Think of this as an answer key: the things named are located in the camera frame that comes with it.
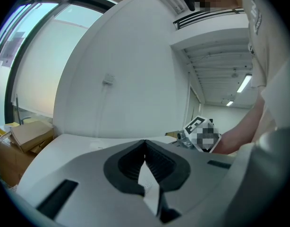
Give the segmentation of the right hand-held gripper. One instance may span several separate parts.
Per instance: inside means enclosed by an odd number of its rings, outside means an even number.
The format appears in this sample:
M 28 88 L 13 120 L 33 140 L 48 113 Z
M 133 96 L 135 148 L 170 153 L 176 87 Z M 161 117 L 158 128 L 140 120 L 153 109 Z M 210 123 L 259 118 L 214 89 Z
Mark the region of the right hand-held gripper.
M 180 147 L 212 153 L 222 136 L 211 120 L 196 116 L 177 133 L 177 137 Z

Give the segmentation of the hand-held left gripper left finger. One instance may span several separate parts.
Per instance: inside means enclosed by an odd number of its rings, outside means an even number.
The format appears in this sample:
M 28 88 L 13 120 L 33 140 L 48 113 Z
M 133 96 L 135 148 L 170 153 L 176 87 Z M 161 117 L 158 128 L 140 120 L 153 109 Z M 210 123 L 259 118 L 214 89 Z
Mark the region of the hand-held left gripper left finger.
M 133 145 L 125 142 L 88 150 L 32 174 L 39 166 L 37 157 L 24 173 L 17 193 L 54 226 L 161 227 L 141 195 L 120 192 L 104 174 L 108 158 Z

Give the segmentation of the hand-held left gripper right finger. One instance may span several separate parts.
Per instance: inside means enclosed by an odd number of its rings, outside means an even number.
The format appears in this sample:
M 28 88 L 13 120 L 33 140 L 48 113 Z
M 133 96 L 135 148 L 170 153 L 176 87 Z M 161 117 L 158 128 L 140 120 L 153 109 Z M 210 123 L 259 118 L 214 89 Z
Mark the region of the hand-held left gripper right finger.
M 146 141 L 146 204 L 156 216 L 186 214 L 221 181 L 233 157 Z

